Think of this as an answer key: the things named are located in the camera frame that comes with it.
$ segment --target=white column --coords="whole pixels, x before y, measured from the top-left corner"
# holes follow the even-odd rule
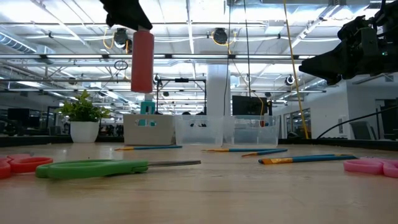
[[[224,102],[225,116],[231,114],[231,86],[229,76],[229,72],[227,74],[227,65],[208,65],[207,115],[223,116]]]

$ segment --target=table surface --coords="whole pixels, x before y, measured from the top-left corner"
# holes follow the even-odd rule
[[[197,160],[144,174],[50,180],[34,174],[0,180],[0,215],[8,223],[398,223],[398,179],[347,173],[341,161],[264,166],[242,153],[203,147],[115,152],[120,143],[0,148],[55,161]],[[268,157],[353,153],[398,158],[397,152],[331,146],[279,146]]]

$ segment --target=green leaves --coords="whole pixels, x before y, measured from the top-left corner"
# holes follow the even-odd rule
[[[80,96],[76,96],[78,101],[69,103],[65,100],[63,108],[57,109],[56,112],[69,116],[70,121],[98,122],[101,118],[108,118],[111,111],[93,106],[92,102],[87,100],[89,97],[90,94],[85,90]]]

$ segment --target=potted plant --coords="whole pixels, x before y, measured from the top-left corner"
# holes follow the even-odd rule
[[[85,90],[76,96],[76,102],[69,103],[65,100],[63,107],[57,110],[64,116],[69,116],[73,142],[95,142],[100,128],[98,121],[109,116],[110,110],[93,106],[88,97],[90,94]]]

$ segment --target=green scissors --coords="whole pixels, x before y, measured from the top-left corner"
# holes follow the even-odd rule
[[[185,166],[201,164],[201,161],[148,162],[112,159],[89,159],[82,161],[56,162],[36,168],[36,177],[53,179],[78,179],[104,177],[113,174],[141,173],[148,167]]]

